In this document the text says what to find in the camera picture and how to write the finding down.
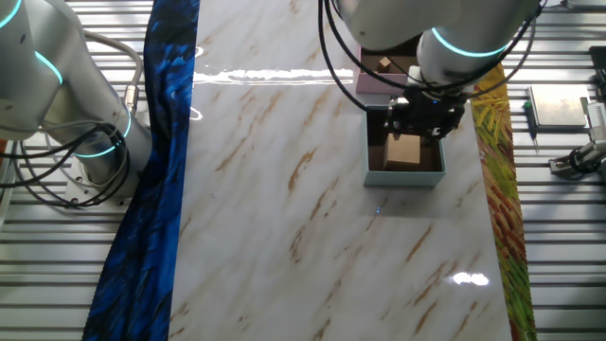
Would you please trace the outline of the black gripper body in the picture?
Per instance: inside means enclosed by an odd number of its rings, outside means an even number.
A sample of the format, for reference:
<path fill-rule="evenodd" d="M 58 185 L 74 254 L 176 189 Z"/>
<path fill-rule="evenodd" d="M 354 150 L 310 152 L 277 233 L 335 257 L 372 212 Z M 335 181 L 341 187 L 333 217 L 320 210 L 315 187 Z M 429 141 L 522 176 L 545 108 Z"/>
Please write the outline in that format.
<path fill-rule="evenodd" d="M 426 138 L 434 127 L 447 129 L 448 134 L 458 127 L 465 113 L 463 97 L 427 97 L 416 88 L 406 89 L 400 96 L 392 96 L 386 109 L 385 128 L 397 125 L 402 135 Z"/>

